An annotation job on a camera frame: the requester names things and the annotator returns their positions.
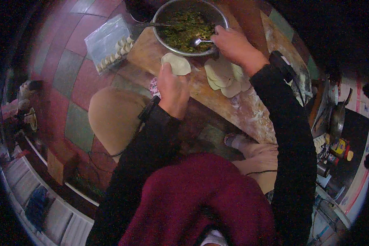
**metal bowl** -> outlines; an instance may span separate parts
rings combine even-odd
[[[229,27],[227,18],[224,16],[224,14],[215,5],[203,0],[171,0],[158,9],[155,16],[153,17],[152,22],[169,23],[170,17],[172,17],[173,14],[185,11],[201,12],[206,22],[214,23],[216,26],[221,25],[224,28]],[[158,35],[158,28],[164,27],[153,27],[153,32],[155,33],[157,40],[162,45],[167,47],[167,49],[179,55],[199,57],[199,56],[207,56],[217,52],[216,47],[212,47],[211,49],[201,53],[185,53],[179,51],[173,47],[170,47],[168,44],[164,43],[162,38]]]

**plastic bag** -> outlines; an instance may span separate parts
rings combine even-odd
[[[101,27],[99,27],[96,31],[92,32],[89,36],[85,38],[85,43],[87,47],[87,51],[96,66],[101,63],[102,59],[105,59],[107,56],[111,54],[115,55],[116,48],[115,44],[122,37],[130,36],[130,31],[128,28],[128,24],[124,21],[123,16],[121,14],[113,17]],[[123,55],[121,59],[118,59],[107,66],[106,69],[98,72],[98,74],[107,71],[110,67],[118,64],[119,62],[125,60],[127,55]]]

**green vegetable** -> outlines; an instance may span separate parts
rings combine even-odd
[[[214,25],[206,23],[200,12],[176,13],[170,20],[183,23],[159,28],[159,35],[170,47],[186,53],[205,52],[212,48],[213,44],[206,42],[200,43],[197,47],[190,46],[193,37],[210,40],[214,34]]]

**hand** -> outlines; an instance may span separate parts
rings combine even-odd
[[[172,117],[182,120],[190,98],[186,77],[173,75],[171,64],[166,62],[160,68],[157,88],[161,94],[158,105]]]
[[[215,32],[211,40],[220,52],[232,63],[241,66],[250,77],[269,64],[261,51],[253,47],[240,32],[231,28],[225,30],[222,26],[216,26]]]

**wrist strap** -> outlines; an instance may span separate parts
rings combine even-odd
[[[145,122],[149,118],[150,112],[152,112],[153,108],[158,105],[159,102],[160,98],[158,96],[153,96],[148,105],[146,105],[138,115],[138,119],[141,120],[141,122]]]

